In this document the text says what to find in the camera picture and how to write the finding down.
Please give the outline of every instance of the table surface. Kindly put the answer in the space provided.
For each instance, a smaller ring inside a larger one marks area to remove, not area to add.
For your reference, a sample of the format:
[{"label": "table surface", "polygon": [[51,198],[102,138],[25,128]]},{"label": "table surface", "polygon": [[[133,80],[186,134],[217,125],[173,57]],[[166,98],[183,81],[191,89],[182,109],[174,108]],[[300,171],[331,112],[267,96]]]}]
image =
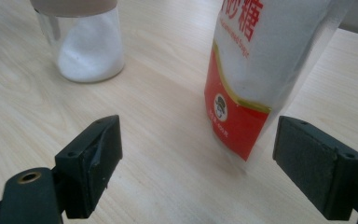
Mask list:
[{"label": "table surface", "polygon": [[[90,123],[119,114],[124,159],[90,219],[65,223],[329,223],[272,159],[274,125],[245,172],[214,138],[203,89],[220,7],[120,1],[124,70],[78,84],[54,66],[30,3],[0,0],[0,199],[10,177],[52,168]],[[358,34],[336,31],[284,115],[358,150]]]}]

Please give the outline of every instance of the red label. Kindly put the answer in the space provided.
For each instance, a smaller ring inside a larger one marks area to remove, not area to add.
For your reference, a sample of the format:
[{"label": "red label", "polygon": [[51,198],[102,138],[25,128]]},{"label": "red label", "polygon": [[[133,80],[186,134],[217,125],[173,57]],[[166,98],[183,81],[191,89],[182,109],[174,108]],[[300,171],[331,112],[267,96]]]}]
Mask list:
[{"label": "red label", "polygon": [[214,44],[205,85],[207,113],[212,121],[213,131],[219,139],[247,161],[269,116],[269,109],[266,106],[262,106],[266,108],[265,110],[257,109],[260,108],[260,105],[252,102],[241,104],[246,100],[239,99],[232,92],[221,73],[223,72],[218,49]]}]

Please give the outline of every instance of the glass jar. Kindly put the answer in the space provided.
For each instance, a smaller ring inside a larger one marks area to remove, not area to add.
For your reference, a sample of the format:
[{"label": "glass jar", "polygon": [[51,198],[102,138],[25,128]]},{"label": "glass jar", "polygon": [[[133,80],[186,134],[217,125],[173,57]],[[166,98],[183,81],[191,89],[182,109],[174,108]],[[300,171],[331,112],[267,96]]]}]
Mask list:
[{"label": "glass jar", "polygon": [[117,0],[31,0],[61,74],[75,82],[114,77],[124,66]]}]

